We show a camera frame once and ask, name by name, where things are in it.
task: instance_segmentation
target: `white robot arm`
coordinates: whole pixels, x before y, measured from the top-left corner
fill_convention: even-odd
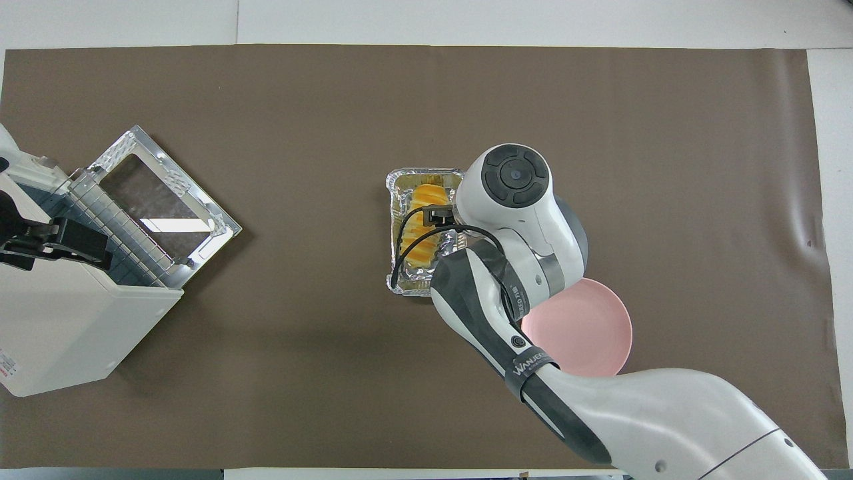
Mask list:
[[[534,149],[507,143],[484,152],[459,186],[455,209],[457,221],[486,229],[501,248],[480,241],[442,258],[433,304],[577,454],[637,480],[826,479],[719,377],[683,369],[576,377],[521,332],[516,322],[577,282],[587,258],[583,228],[554,196]]]

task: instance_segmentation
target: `food in tray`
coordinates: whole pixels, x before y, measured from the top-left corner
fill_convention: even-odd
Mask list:
[[[444,191],[444,187],[433,184],[422,184],[418,185],[412,193],[409,211],[411,212],[418,207],[425,207],[426,205],[447,205],[447,203],[447,192]],[[412,215],[412,218],[406,223],[405,230],[403,231],[401,251],[406,250],[414,240],[430,230],[432,230],[431,225],[424,226],[423,212]],[[432,263],[432,258],[435,256],[437,248],[438,236],[428,237],[415,245],[412,251],[406,256],[406,262],[411,266],[428,267]]]

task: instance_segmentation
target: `foil container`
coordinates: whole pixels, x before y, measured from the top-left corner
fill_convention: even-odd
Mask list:
[[[403,217],[409,212],[412,202],[412,192],[421,184],[434,184],[443,186],[447,192],[447,198],[453,203],[456,196],[456,188],[462,181],[465,173],[458,168],[399,168],[386,177],[385,185],[391,193],[391,270],[397,261],[394,251],[394,243],[397,241],[397,233],[403,223]],[[464,233],[445,231],[439,234],[438,249],[432,263],[426,267],[414,267],[403,262],[400,275],[397,278],[397,287],[391,287],[391,274],[386,276],[388,289],[403,296],[429,296],[429,284],[432,273],[438,259],[452,254],[458,249],[464,249],[467,245],[467,237]]]

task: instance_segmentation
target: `white table surface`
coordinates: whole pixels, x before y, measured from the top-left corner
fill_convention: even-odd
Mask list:
[[[853,5],[845,0],[0,0],[0,60],[11,49],[204,44],[808,49],[842,398],[853,418]],[[849,420],[847,437],[853,464]],[[524,468],[251,469],[226,478],[494,477]]]

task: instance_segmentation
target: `black bracket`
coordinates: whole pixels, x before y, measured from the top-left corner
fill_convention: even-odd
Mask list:
[[[107,252],[103,233],[64,217],[46,224],[27,220],[12,196],[0,190],[0,263],[32,270],[37,258],[79,261],[108,270],[113,254]]]
[[[426,205],[423,208],[424,226],[454,225],[452,205]]]

